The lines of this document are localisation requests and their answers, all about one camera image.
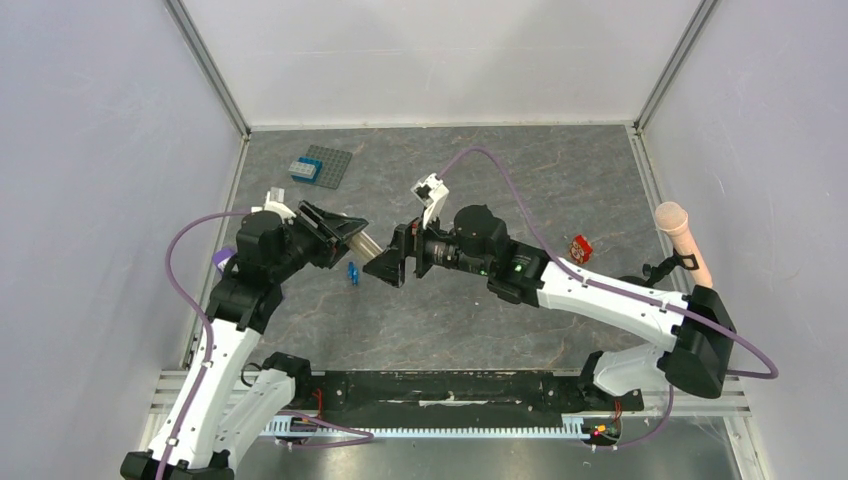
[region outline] red package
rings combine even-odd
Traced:
[[[589,256],[592,255],[592,247],[583,235],[577,235],[571,241],[571,248],[568,249],[571,259],[578,265],[582,265],[589,261]]]

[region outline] purple object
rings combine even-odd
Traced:
[[[236,254],[236,251],[230,247],[224,247],[221,250],[212,254],[212,265],[215,266],[215,269],[218,270],[218,273],[224,273],[224,267],[227,266],[227,262],[233,258],[233,255]]]

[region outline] blue figurine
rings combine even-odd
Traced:
[[[353,262],[348,262],[347,264],[347,278],[349,278],[351,283],[354,285],[359,285],[359,269],[356,268],[356,265],[354,265]]]

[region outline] white rack teeth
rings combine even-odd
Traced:
[[[373,433],[376,438],[553,438],[585,440],[582,433],[583,418],[563,417],[562,427],[517,427],[517,428],[360,428]],[[348,434],[336,430],[319,428],[313,432],[291,431],[291,417],[278,415],[260,434],[263,437],[346,437]]]

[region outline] white cylinder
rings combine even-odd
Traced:
[[[694,255],[698,268],[695,268],[696,263],[692,262],[691,258],[684,258],[683,264],[686,266],[695,283],[704,287],[712,288],[713,277],[710,275],[710,270],[707,268],[704,257],[701,256],[701,250],[698,249],[698,244],[695,243],[695,238],[692,232],[689,231],[689,214],[686,210],[674,203],[665,202],[657,207],[654,212],[654,219],[657,227],[668,235],[674,249],[683,257]]]

